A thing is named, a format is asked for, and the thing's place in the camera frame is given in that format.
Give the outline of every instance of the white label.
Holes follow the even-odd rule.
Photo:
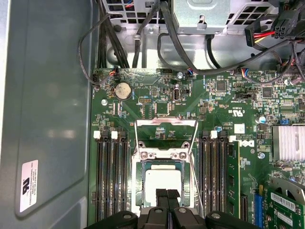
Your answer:
[[[285,200],[284,198],[281,198],[280,196],[278,196],[274,193],[271,193],[271,200],[274,200],[275,202],[279,203],[280,205],[283,205],[284,207],[295,212],[295,204],[290,202],[289,200]]]
[[[290,218],[288,218],[287,216],[283,215],[281,212],[277,212],[277,216],[279,217],[279,219],[281,219],[282,221],[284,221],[285,223],[287,223],[291,227],[293,227],[293,221]]]
[[[234,124],[234,134],[244,134],[245,127],[244,124]]]
[[[37,173],[38,160],[30,161],[22,165],[20,212],[28,209],[37,201]]]

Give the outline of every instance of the mounting screw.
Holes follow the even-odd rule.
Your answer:
[[[102,105],[106,106],[108,104],[108,101],[106,99],[102,99]]]
[[[185,212],[186,212],[186,209],[185,209],[185,208],[180,208],[180,209],[178,209],[178,211],[179,211],[180,213],[185,213]]]
[[[153,34],[153,28],[148,29],[149,34]]]
[[[264,154],[264,153],[259,153],[259,154],[257,155],[257,157],[258,157],[259,159],[264,159],[264,158],[265,158],[265,154]]]
[[[181,73],[181,72],[177,73],[177,78],[179,80],[183,79],[183,73]]]
[[[220,215],[217,214],[217,213],[213,213],[213,214],[212,214],[212,217],[213,217],[214,219],[220,219]]]
[[[186,153],[181,152],[181,153],[179,154],[179,157],[180,157],[180,159],[182,159],[182,160],[186,159]]]
[[[146,159],[148,157],[147,153],[146,152],[142,152],[141,153],[141,158],[142,159]]]

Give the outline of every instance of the screw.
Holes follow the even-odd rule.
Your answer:
[[[183,73],[180,73],[180,72],[177,73],[177,78],[178,78],[178,79],[182,79],[182,78],[183,78]]]
[[[184,152],[179,154],[180,159],[186,159],[186,154]]]
[[[265,154],[264,154],[264,153],[259,153],[259,154],[257,155],[257,157],[258,157],[259,159],[264,159],[264,158],[265,158]]]
[[[266,220],[267,220],[268,222],[270,222],[270,221],[271,221],[271,216],[266,215]]]
[[[102,99],[102,105],[106,106],[108,104],[108,101],[106,99]]]
[[[153,28],[148,29],[149,34],[153,34]]]
[[[185,212],[186,212],[186,209],[185,209],[185,208],[180,208],[180,209],[178,209],[178,211],[179,211],[180,213],[185,213]]]
[[[146,159],[146,158],[147,158],[147,156],[148,156],[148,155],[147,155],[147,153],[146,153],[146,152],[142,152],[142,153],[141,153],[141,158],[142,158],[142,159]]]
[[[214,219],[220,219],[220,215],[217,214],[217,213],[213,213],[213,214],[212,214],[212,217],[213,217]]]

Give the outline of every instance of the metal bracket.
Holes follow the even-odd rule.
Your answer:
[[[139,126],[157,126],[162,123],[171,123],[174,126],[192,126],[194,127],[194,133],[191,138],[191,142],[183,142],[180,148],[169,148],[167,150],[161,150],[159,148],[153,147],[146,147],[144,142],[139,141],[138,139],[138,127]],[[194,183],[197,188],[197,192],[199,194],[199,188],[197,185],[196,173],[194,169],[194,156],[192,154],[192,147],[197,135],[198,130],[198,121],[197,120],[181,120],[176,117],[158,117],[151,120],[136,120],[134,122],[134,130],[135,130],[135,137],[136,137],[136,147],[134,149],[134,153],[132,156],[132,183],[136,183],[136,164],[140,161],[144,160],[153,160],[158,158],[168,158],[172,160],[181,160],[191,165],[191,173],[190,173],[190,206],[194,207]],[[132,212],[140,213],[139,207],[135,204],[136,198],[136,189],[135,186],[132,186]],[[202,201],[200,194],[198,195],[200,205],[202,207]]]

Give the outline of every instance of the silver heatsink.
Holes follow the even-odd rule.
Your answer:
[[[273,126],[273,159],[305,161],[305,126]]]

